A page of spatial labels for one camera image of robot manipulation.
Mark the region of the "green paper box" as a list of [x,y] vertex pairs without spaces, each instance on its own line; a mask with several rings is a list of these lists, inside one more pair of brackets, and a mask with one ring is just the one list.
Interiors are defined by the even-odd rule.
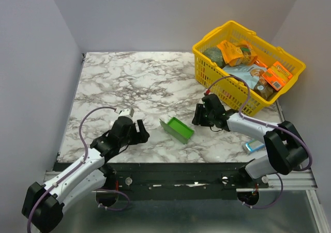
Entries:
[[162,119],[159,119],[159,121],[163,129],[182,144],[187,144],[194,134],[193,129],[188,127],[176,117],[172,117],[167,123]]

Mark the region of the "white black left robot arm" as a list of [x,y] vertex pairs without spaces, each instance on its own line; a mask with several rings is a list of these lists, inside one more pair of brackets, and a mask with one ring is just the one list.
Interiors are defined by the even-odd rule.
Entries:
[[57,177],[44,184],[34,182],[28,187],[22,207],[22,214],[27,218],[27,232],[32,231],[32,226],[41,232],[51,232],[72,201],[70,192],[82,181],[93,184],[89,175],[97,175],[95,189],[111,188],[115,177],[107,171],[106,163],[117,156],[121,148],[146,143],[149,137],[141,119],[133,122],[128,115],[118,116],[112,128],[94,139],[85,154]]

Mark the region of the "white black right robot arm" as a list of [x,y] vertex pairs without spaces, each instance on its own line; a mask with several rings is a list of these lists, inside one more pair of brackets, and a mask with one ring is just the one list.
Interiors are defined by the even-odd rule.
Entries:
[[264,144],[267,154],[245,164],[238,174],[239,184],[246,188],[265,175],[298,171],[300,165],[311,158],[307,145],[291,122],[261,121],[234,109],[226,110],[215,94],[205,95],[202,103],[196,105],[192,123],[237,132]]

